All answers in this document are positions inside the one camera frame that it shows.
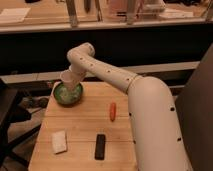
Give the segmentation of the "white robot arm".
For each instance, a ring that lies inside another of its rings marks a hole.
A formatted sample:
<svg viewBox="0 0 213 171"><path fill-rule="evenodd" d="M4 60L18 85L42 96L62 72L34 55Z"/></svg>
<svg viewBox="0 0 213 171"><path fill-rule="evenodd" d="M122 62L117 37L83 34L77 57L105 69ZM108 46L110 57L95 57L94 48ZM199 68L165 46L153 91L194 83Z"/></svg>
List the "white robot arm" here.
<svg viewBox="0 0 213 171"><path fill-rule="evenodd" d="M138 170L193 171L168 86L158 78L101 62L94 54L89 43L68 51L74 81L78 83L85 72L90 72L128 95Z"/></svg>

